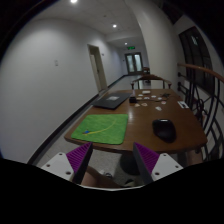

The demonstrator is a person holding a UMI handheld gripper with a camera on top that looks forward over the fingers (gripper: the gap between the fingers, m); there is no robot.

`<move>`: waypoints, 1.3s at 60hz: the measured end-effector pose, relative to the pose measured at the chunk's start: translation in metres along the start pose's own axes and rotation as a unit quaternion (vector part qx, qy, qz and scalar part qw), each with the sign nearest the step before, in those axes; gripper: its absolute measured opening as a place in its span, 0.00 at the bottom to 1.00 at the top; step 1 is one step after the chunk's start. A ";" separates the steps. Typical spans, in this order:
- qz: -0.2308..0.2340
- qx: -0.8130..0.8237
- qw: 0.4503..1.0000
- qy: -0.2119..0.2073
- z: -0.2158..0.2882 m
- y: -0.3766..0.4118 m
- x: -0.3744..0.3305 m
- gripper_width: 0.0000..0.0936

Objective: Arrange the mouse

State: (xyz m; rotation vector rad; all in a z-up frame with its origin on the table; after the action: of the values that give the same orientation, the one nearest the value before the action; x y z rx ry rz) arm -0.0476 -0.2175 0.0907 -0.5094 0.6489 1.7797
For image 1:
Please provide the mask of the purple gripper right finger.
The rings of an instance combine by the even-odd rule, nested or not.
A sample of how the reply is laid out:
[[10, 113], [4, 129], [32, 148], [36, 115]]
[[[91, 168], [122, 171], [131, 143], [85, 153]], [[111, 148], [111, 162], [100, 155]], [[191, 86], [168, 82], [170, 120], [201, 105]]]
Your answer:
[[133, 144], [133, 155], [144, 184], [152, 183], [152, 171], [160, 155], [139, 143]]

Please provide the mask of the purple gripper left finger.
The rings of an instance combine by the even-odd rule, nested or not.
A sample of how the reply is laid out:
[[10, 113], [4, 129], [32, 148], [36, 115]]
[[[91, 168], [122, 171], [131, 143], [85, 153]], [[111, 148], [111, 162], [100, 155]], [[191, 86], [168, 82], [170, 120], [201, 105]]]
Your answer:
[[93, 144], [89, 142], [66, 154], [67, 159], [74, 171], [74, 182], [76, 184], [80, 184], [82, 182], [92, 152]]

